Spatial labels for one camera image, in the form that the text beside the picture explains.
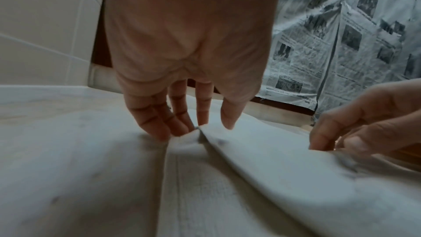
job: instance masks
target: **white fabric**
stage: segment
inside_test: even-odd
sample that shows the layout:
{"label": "white fabric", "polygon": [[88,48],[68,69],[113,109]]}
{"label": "white fabric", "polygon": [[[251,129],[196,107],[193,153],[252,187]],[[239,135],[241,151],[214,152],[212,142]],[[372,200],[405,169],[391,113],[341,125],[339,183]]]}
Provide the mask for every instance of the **white fabric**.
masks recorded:
{"label": "white fabric", "polygon": [[[421,175],[376,158],[309,151],[308,137],[218,114],[168,147],[158,236],[419,236]],[[254,193],[231,167],[280,209]]]}

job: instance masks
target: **fingernail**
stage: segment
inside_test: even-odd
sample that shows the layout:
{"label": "fingernail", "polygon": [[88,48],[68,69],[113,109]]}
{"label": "fingernail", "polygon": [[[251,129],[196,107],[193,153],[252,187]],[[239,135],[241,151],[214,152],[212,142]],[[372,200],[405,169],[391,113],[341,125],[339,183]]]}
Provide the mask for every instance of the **fingernail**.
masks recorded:
{"label": "fingernail", "polygon": [[358,136],[345,139],[343,146],[354,153],[366,153],[370,150],[370,147]]}

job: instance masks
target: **hand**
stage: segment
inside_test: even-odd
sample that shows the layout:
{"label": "hand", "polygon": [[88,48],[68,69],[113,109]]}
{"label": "hand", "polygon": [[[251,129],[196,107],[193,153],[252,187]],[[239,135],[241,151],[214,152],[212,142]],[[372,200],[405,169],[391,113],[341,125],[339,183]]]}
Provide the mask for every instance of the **hand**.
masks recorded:
{"label": "hand", "polygon": [[384,83],[320,117],[310,149],[386,153],[421,142],[421,79]]}
{"label": "hand", "polygon": [[192,131],[186,80],[194,79],[199,125],[215,85],[232,129],[260,89],[277,1],[105,0],[113,67],[139,126],[164,141]]}

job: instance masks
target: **newspaper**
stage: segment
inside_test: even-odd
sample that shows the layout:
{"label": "newspaper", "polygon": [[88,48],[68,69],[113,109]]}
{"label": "newspaper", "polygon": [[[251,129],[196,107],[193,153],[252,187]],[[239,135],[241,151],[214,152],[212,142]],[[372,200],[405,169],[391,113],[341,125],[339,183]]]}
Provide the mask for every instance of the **newspaper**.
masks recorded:
{"label": "newspaper", "polygon": [[421,42],[405,42],[416,33],[409,26],[421,29],[411,19],[415,2],[344,0],[334,56],[318,99],[316,118],[355,99],[374,84],[419,76],[416,62],[421,51],[414,50]]}
{"label": "newspaper", "polygon": [[315,110],[342,0],[279,0],[270,57],[258,97]]}

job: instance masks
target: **tile wall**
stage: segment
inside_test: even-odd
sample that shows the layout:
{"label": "tile wall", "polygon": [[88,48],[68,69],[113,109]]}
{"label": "tile wall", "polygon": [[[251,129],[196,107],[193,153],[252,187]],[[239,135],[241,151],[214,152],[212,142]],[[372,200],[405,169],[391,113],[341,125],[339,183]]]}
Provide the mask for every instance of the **tile wall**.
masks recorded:
{"label": "tile wall", "polygon": [[87,85],[102,0],[0,0],[0,85]]}

